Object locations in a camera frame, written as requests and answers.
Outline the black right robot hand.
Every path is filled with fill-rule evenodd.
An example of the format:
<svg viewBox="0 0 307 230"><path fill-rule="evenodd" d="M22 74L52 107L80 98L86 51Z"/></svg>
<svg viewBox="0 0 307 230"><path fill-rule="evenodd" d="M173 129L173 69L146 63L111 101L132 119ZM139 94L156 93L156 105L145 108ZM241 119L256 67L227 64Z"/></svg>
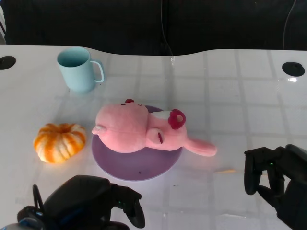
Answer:
<svg viewBox="0 0 307 230"><path fill-rule="evenodd" d="M244 187L259 195L293 230L307 228L307 152L292 144L245 151Z"/></svg>

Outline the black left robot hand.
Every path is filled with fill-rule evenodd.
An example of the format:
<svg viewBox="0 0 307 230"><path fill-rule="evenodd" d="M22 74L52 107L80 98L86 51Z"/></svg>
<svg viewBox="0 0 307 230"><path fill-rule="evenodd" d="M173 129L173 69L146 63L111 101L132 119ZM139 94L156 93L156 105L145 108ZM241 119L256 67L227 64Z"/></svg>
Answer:
<svg viewBox="0 0 307 230"><path fill-rule="evenodd" d="M127 230L121 222L111 221L113 208L121 209L130 223L142 229L145 217L140 193L108 179L77 175L65 182L44 202L44 214L60 230Z"/></svg>

